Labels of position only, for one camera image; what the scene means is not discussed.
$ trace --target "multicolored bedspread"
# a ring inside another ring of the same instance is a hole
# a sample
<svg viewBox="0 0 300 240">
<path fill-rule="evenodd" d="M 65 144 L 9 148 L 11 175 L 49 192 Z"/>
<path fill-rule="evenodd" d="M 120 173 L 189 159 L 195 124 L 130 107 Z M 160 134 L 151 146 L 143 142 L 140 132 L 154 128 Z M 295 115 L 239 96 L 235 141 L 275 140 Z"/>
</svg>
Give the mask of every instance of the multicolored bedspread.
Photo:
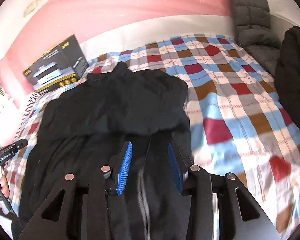
<svg viewBox="0 0 300 240">
<path fill-rule="evenodd" d="M 234 172 L 286 239 L 300 223 L 300 131 L 278 102 L 273 78 L 233 39 L 224 36 L 174 37 L 135 50 L 102 55 L 87 73 L 111 71 L 124 61 L 130 70 L 161 69 L 189 86 L 195 163 L 210 173 Z M 47 103 L 68 89 L 33 93 L 16 139 L 22 149 L 6 166 L 13 209 L 18 212 L 26 160 L 36 144 Z M 218 209 L 215 204 L 215 239 Z"/>
</svg>

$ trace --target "triangular cutout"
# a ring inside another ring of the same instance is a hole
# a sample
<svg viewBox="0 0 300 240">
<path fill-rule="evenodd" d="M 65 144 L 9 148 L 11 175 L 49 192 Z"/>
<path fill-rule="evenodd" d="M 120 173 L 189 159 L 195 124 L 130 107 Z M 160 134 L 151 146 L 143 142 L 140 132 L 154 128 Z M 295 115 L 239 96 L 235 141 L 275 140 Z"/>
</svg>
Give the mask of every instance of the triangular cutout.
<svg viewBox="0 0 300 240">
<path fill-rule="evenodd" d="M 65 190 L 60 190 L 55 199 L 50 203 L 50 205 L 42 212 L 42 218 L 57 222 L 60 217 L 61 206 L 63 202 L 63 197 L 65 196 Z"/>
<path fill-rule="evenodd" d="M 253 206 L 249 199 L 244 195 L 240 188 L 236 191 L 240 207 L 241 218 L 243 221 L 249 221 L 260 217 L 258 210 Z"/>
</svg>

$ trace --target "yellow stripe on box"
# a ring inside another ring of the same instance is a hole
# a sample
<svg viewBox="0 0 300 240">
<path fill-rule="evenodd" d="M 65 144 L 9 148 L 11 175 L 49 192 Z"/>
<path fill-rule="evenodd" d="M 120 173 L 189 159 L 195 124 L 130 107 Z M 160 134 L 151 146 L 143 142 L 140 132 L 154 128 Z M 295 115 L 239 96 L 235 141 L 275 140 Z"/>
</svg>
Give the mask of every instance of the yellow stripe on box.
<svg viewBox="0 0 300 240">
<path fill-rule="evenodd" d="M 76 76 L 76 75 L 77 75 L 76 73 L 72 73 L 72 74 L 70 74 L 70 75 L 64 76 L 64 77 L 62 77 L 62 78 L 59 78 L 59 79 L 57 79 L 57 80 L 55 80 L 55 81 L 53 81 L 53 82 L 51 82 L 51 83 L 49 83 L 49 84 L 47 84 L 47 85 L 45 85 L 45 86 L 43 86 L 43 87 L 37 89 L 36 91 L 37 91 L 37 92 L 40 92 L 40 91 L 42 91 L 42 90 L 45 90 L 46 88 L 48 88 L 48 87 L 50 87 L 50 86 L 52 86 L 52 85 L 54 85 L 54 84 L 57 84 L 57 83 L 59 83 L 60 81 L 63 81 L 63 80 L 65 80 L 65 79 L 68 79 L 68 78 L 71 78 L 71 77 L 74 77 L 74 76 Z"/>
</svg>

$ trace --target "cardboard box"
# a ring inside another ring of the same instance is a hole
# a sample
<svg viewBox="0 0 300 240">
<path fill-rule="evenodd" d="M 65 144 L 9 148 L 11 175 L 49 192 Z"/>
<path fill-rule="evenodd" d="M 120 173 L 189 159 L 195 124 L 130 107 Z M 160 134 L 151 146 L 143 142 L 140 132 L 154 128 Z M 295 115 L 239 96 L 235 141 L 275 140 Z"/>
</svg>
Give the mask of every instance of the cardboard box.
<svg viewBox="0 0 300 240">
<path fill-rule="evenodd" d="M 74 35 L 44 52 L 23 74 L 40 94 L 78 81 L 88 63 Z"/>
</svg>

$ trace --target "striped fabric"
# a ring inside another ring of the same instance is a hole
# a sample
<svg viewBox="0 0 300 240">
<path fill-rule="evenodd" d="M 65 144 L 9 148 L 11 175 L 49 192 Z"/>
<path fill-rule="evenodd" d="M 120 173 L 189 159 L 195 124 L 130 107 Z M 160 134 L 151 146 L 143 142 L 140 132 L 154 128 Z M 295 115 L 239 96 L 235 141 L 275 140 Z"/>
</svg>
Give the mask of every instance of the striped fabric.
<svg viewBox="0 0 300 240">
<path fill-rule="evenodd" d="M 273 78 L 232 38 L 218 35 L 174 37 L 101 55 L 85 74 L 111 71 L 119 61 L 132 71 L 161 69 L 188 84 L 185 111 L 195 163 L 210 173 L 235 173 L 282 238 L 288 238 L 300 223 L 300 131 L 278 102 Z M 31 97 L 16 136 L 28 139 L 29 145 L 6 166 L 16 213 L 26 160 L 36 144 L 45 106 L 84 81 Z M 216 203 L 214 209 L 218 239 Z"/>
</svg>

